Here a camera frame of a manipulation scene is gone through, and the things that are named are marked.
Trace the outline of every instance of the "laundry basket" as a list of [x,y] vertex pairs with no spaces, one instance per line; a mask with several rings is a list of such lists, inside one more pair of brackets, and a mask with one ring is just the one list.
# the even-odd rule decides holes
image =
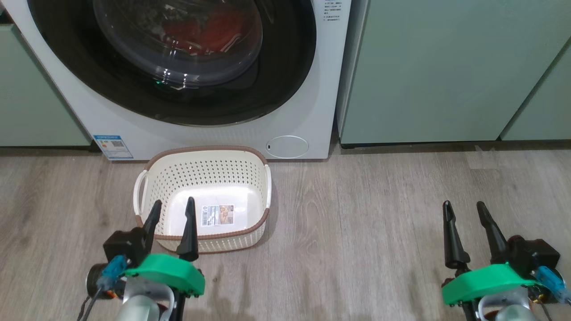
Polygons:
[[248,147],[196,147],[163,152],[147,163],[133,191],[142,227],[157,199],[163,203],[155,239],[176,251],[183,235],[189,197],[196,204],[198,250],[240,250],[264,234],[272,194],[270,168]]

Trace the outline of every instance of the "green cabinet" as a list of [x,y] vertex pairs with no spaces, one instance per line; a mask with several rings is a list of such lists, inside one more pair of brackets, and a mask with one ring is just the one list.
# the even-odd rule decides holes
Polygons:
[[571,43],[501,134],[504,141],[571,139]]
[[567,0],[353,2],[345,145],[495,140],[571,35]]
[[0,146],[90,143],[18,29],[0,24]]

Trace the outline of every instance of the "washing machine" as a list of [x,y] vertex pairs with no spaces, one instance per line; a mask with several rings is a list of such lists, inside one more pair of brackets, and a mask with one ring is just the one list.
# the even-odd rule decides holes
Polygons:
[[351,0],[2,2],[108,159],[328,156]]

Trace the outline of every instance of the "wooden floor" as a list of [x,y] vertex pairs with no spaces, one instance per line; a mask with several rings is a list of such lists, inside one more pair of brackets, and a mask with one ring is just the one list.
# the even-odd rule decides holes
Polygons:
[[[0,320],[75,320],[103,241],[135,226],[140,163],[83,152],[0,151]],[[571,278],[571,151],[347,154],[272,162],[266,234],[203,255],[206,294],[185,320],[464,320],[444,306],[442,212],[455,209],[471,268],[488,264],[483,200],[506,236],[544,238]],[[160,251],[155,244],[155,251]],[[114,320],[117,300],[90,320]],[[567,320],[571,308],[550,308]]]

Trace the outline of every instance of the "green plastic part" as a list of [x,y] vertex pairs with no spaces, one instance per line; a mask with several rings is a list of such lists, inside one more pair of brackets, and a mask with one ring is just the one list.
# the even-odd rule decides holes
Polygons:
[[204,276],[192,263],[167,254],[149,254],[141,265],[125,271],[125,276],[141,276],[163,283],[187,296],[203,295],[206,284]]
[[535,280],[520,277],[509,264],[492,264],[461,274],[442,288],[444,304],[457,304],[520,286],[534,286]]

